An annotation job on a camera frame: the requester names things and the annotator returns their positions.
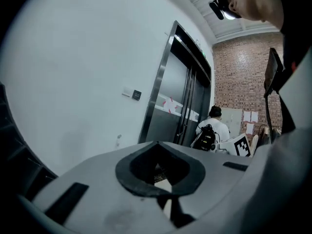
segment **white ceiling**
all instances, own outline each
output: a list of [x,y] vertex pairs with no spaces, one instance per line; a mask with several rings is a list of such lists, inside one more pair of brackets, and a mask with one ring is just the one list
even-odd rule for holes
[[245,19],[219,20],[209,6],[213,0],[189,0],[199,10],[216,37],[216,42],[235,37],[278,31],[270,23]]

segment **person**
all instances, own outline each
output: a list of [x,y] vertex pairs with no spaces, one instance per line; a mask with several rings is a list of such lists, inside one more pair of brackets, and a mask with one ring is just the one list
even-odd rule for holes
[[209,112],[209,118],[203,120],[196,128],[196,135],[202,132],[201,128],[210,124],[213,127],[214,132],[216,132],[215,139],[218,143],[228,140],[230,138],[230,131],[227,125],[221,122],[221,108],[213,106]]
[[[310,0],[218,0],[218,8],[235,18],[268,21],[284,35],[284,70],[274,88],[278,93],[296,71],[312,45]],[[272,77],[265,77],[267,90]],[[295,129],[291,115],[281,99],[283,133]]]

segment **black backpack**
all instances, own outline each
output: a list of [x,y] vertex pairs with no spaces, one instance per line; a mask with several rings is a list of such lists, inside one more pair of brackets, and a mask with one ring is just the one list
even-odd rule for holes
[[207,126],[202,127],[200,133],[201,135],[196,140],[194,148],[207,152],[211,149],[211,145],[215,143],[215,132],[212,125],[208,124]]

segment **red brick wall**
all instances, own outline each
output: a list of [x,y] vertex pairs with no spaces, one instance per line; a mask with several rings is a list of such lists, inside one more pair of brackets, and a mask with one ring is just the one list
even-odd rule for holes
[[[280,33],[265,33],[240,37],[213,46],[215,69],[215,104],[259,112],[253,135],[262,124],[267,124],[264,95],[264,73],[270,48],[275,48],[283,62],[283,37]],[[269,110],[273,126],[282,126],[279,96],[269,96]],[[246,132],[243,122],[241,133]]]

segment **white shirt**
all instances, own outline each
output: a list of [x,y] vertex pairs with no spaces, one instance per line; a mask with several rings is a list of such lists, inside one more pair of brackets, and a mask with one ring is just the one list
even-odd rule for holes
[[217,120],[215,118],[210,118],[202,121],[196,128],[196,134],[198,135],[201,132],[201,128],[207,126],[208,124],[210,124],[213,127],[213,130],[220,136],[219,140],[219,136],[217,134],[215,135],[217,143],[226,141],[230,138],[230,131],[227,125],[223,124],[220,120]]

